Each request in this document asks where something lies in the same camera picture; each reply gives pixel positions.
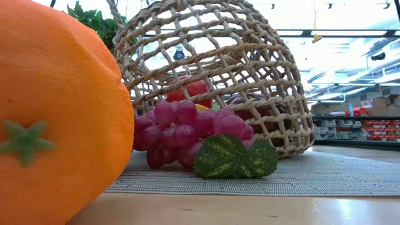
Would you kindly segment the red apple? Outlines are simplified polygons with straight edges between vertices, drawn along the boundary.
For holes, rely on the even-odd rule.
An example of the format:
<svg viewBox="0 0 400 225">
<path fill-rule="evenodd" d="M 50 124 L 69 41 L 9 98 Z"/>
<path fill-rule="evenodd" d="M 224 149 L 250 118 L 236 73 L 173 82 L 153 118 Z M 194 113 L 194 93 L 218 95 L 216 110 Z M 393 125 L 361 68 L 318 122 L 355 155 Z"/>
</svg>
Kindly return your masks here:
<svg viewBox="0 0 400 225">
<path fill-rule="evenodd" d="M 186 88 L 186 91 L 188 92 L 190 97 L 198 94 L 204 94 L 209 91 L 209 88 L 207 87 L 206 83 L 203 80 L 194 81 L 190 84 L 185 85 L 184 87 Z M 182 101 L 185 99 L 186 98 L 184 97 L 184 94 L 181 89 L 175 89 L 166 94 L 166 101 L 170 103 L 174 101 Z M 211 109 L 213 106 L 213 100 L 203 99 L 200 101 L 196 101 L 196 104 L 200 104 Z"/>
</svg>

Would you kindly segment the orange plastic orange fruit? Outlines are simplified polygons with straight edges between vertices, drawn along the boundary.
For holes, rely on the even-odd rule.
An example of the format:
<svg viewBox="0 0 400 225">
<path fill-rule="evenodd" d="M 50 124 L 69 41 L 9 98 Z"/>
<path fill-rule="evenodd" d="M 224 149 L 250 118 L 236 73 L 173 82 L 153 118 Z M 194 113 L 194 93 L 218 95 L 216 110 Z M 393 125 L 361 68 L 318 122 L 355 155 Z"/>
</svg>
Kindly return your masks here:
<svg viewBox="0 0 400 225">
<path fill-rule="evenodd" d="M 65 225 L 122 173 L 133 133 L 101 38 L 33 0 L 0 0 L 0 225 Z"/>
</svg>

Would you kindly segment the purple grape bunch with leaf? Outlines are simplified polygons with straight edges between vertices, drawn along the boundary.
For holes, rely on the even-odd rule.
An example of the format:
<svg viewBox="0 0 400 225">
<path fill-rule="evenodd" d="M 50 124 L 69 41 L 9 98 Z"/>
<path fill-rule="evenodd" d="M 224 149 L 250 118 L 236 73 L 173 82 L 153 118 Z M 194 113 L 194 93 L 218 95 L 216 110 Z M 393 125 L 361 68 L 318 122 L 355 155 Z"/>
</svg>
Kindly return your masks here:
<svg viewBox="0 0 400 225">
<path fill-rule="evenodd" d="M 261 178 L 278 166 L 268 141 L 256 140 L 251 125 L 224 107 L 199 111 L 191 101 L 158 102 L 135 118 L 136 151 L 150 168 L 178 162 L 206 179 Z"/>
</svg>

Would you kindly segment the grey woven placemat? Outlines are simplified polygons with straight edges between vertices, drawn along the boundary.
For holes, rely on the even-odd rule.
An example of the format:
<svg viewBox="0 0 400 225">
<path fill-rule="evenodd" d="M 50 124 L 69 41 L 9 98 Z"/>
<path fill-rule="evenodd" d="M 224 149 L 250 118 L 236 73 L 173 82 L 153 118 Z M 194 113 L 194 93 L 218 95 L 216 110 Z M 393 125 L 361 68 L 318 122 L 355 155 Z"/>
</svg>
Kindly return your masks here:
<svg viewBox="0 0 400 225">
<path fill-rule="evenodd" d="M 268 177 L 201 179 L 179 163 L 151 169 L 134 152 L 109 193 L 235 196 L 400 196 L 400 164 L 307 151 L 279 160 Z"/>
</svg>

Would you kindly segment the green leafy artificial plant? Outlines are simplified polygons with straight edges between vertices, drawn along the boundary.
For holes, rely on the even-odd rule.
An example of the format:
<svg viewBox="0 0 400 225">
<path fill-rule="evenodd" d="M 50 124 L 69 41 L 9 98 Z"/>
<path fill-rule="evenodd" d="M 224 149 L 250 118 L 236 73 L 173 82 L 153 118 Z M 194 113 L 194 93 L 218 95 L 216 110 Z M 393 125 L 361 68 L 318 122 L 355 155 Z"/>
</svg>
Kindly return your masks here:
<svg viewBox="0 0 400 225">
<path fill-rule="evenodd" d="M 106 47 L 113 53 L 113 38 L 118 30 L 118 25 L 115 20 L 110 18 L 103 19 L 101 10 L 92 9 L 83 11 L 79 0 L 76 1 L 74 8 L 67 6 L 67 13 L 80 23 L 93 29 L 102 39 Z"/>
</svg>

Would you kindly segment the shelf with storage bins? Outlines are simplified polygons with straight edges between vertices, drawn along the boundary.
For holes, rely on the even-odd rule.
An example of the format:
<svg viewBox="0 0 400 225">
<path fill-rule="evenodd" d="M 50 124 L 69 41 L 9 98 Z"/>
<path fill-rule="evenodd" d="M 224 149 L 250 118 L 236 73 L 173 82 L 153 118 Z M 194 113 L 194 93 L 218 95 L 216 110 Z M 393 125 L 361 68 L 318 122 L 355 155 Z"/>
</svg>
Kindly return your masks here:
<svg viewBox="0 0 400 225">
<path fill-rule="evenodd" d="M 316 140 L 400 142 L 400 117 L 314 116 Z"/>
</svg>

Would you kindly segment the brown cardboard boxes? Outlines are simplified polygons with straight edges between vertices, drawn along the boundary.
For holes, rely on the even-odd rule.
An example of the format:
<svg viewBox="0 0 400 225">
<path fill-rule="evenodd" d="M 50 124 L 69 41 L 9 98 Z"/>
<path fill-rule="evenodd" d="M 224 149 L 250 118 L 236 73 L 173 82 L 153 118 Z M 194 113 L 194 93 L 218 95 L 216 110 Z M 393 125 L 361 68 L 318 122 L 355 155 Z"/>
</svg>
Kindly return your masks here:
<svg viewBox="0 0 400 225">
<path fill-rule="evenodd" d="M 373 116 L 400 117 L 400 94 L 375 97 L 371 111 Z"/>
</svg>

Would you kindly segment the black aluminium table frame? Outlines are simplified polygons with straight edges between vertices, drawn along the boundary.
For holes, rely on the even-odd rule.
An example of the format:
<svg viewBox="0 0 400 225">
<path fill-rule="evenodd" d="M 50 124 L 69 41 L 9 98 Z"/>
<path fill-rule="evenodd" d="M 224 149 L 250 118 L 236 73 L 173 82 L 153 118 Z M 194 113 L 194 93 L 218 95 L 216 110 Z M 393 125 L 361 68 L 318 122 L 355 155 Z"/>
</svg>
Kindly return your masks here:
<svg viewBox="0 0 400 225">
<path fill-rule="evenodd" d="M 400 142 L 394 141 L 370 141 L 370 140 L 316 140 L 314 145 L 339 146 L 346 148 L 375 149 L 381 151 L 400 152 Z"/>
</svg>

